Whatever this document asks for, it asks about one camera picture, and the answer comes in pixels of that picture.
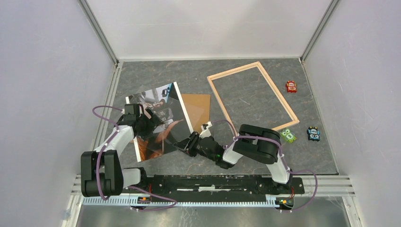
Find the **brown cardboard backing board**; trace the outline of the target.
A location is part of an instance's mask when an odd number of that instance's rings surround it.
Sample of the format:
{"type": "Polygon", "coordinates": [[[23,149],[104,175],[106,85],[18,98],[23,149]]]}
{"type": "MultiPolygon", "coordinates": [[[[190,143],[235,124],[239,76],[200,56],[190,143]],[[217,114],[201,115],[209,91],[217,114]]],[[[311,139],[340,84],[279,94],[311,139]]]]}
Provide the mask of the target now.
{"type": "Polygon", "coordinates": [[[211,95],[182,94],[182,98],[193,130],[201,133],[202,125],[210,120],[211,95]]]}

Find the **light wooden picture frame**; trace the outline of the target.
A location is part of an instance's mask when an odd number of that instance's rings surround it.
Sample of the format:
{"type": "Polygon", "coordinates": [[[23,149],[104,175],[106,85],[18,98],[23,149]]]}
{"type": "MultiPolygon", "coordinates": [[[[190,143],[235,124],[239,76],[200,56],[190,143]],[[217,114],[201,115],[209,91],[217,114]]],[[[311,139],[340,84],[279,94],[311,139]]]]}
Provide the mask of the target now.
{"type": "Polygon", "coordinates": [[[207,77],[225,120],[279,131],[300,123],[295,111],[259,61],[207,77]]]}

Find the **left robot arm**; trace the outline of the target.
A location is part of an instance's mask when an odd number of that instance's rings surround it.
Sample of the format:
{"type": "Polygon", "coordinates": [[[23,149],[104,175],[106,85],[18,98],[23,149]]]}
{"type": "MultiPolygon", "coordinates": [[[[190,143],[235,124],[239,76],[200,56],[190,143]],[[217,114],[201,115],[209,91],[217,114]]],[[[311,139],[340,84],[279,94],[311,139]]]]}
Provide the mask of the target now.
{"type": "Polygon", "coordinates": [[[139,193],[148,188],[145,170],[123,169],[119,157],[132,140],[145,139],[163,121],[141,104],[126,104],[120,111],[122,115],[118,121],[109,121],[113,130],[107,139],[95,150],[81,155],[81,192],[84,197],[99,196],[107,200],[130,186],[139,193]]]}

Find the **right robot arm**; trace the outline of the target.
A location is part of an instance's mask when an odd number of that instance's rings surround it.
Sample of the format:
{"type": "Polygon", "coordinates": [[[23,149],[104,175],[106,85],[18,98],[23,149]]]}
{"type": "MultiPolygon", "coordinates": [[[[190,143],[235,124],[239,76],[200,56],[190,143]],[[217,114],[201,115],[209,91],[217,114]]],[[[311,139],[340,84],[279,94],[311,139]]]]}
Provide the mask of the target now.
{"type": "Polygon", "coordinates": [[[211,135],[212,122],[201,126],[201,132],[193,132],[189,137],[174,144],[183,153],[195,157],[201,155],[212,160],[223,169],[232,168],[247,157],[264,164],[270,179],[267,187],[271,194],[304,194],[302,179],[294,177],[285,163],[280,134],[272,129],[243,124],[229,145],[222,146],[211,135]]]}

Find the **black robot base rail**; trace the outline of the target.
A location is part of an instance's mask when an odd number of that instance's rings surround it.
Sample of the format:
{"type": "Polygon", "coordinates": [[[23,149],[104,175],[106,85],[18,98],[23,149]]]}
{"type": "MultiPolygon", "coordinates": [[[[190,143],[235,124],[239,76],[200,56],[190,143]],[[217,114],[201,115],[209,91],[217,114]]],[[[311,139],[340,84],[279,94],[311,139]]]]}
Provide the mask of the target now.
{"type": "Polygon", "coordinates": [[[119,206],[137,212],[176,207],[262,207],[291,211],[317,198],[355,197],[350,178],[343,175],[296,175],[279,186],[268,175],[150,175],[135,189],[125,188],[107,200],[84,197],[76,176],[70,201],[78,206],[119,206]]]}

